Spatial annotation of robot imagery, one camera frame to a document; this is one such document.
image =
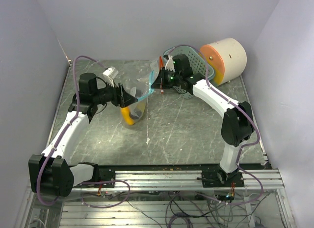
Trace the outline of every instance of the gray wall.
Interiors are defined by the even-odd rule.
[[[273,167],[300,228],[313,227],[314,0],[280,0],[244,72]]]
[[[0,214],[14,226],[28,158],[46,144],[67,59],[36,0],[0,0]]]
[[[38,0],[70,59],[148,59],[233,37],[247,50],[279,0]]]

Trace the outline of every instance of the gray marble surface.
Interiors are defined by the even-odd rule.
[[[146,61],[106,60],[119,75],[128,77],[146,68]],[[77,78],[86,72],[102,76],[103,69],[91,61],[77,63]],[[236,78],[219,89],[240,102],[247,100],[241,79]],[[75,93],[72,71],[66,81],[52,139],[60,129]],[[219,163],[224,149],[220,135],[222,118],[202,100],[183,99],[174,90],[163,95],[155,91],[149,98],[143,118],[133,126],[122,119],[120,109],[108,104],[95,115],[71,157],[71,165],[86,161],[106,165],[156,165]],[[256,139],[251,136],[250,142]],[[242,163],[263,163],[261,146],[246,148]]]

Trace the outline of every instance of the floor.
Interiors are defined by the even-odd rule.
[[[145,75],[147,61],[105,60],[102,63],[119,70],[124,85]],[[91,61],[81,60],[76,65],[77,78],[86,72],[102,76],[104,71]],[[240,77],[219,89],[240,102],[247,100]],[[61,105],[53,127],[52,139],[60,129],[74,94],[72,70],[66,80]],[[71,157],[71,165],[86,161],[106,165],[156,165],[219,163],[224,149],[220,135],[222,118],[202,100],[184,99],[174,90],[162,95],[155,91],[149,98],[143,118],[134,126],[127,126],[120,109],[108,104],[95,115]],[[256,139],[251,136],[250,142]],[[261,146],[243,151],[242,163],[264,163]]]

